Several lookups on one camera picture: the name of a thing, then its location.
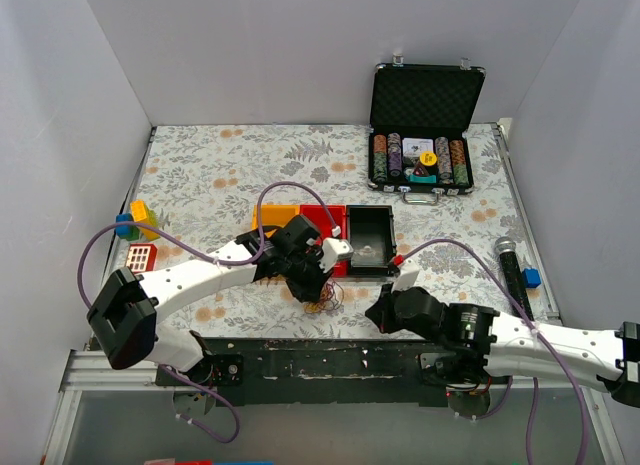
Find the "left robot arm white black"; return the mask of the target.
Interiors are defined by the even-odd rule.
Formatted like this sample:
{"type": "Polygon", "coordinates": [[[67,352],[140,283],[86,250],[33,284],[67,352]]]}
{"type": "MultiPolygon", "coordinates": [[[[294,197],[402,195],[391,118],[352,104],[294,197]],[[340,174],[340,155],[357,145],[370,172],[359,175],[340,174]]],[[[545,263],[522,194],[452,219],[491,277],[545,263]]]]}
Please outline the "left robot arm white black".
{"type": "Polygon", "coordinates": [[[270,238],[252,230],[212,254],[162,270],[113,272],[87,314],[98,343],[114,370],[147,360],[180,373],[193,385],[214,370],[213,354],[194,331],[178,331],[170,315],[222,290],[281,276],[300,302],[316,302],[348,244],[321,238],[297,215],[270,238]]]}

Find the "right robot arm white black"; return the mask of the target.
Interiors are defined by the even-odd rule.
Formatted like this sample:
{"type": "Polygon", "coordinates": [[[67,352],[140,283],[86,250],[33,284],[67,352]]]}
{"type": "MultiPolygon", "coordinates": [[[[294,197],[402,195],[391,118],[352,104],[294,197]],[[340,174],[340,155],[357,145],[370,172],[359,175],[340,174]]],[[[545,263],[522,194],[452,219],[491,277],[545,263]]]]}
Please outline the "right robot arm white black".
{"type": "Polygon", "coordinates": [[[472,304],[445,304],[421,287],[382,286],[366,317],[385,334],[408,331],[441,347],[425,376],[445,384],[484,377],[523,376],[574,381],[639,405],[639,326],[579,330],[550,324],[527,326],[521,318],[472,304]]]}

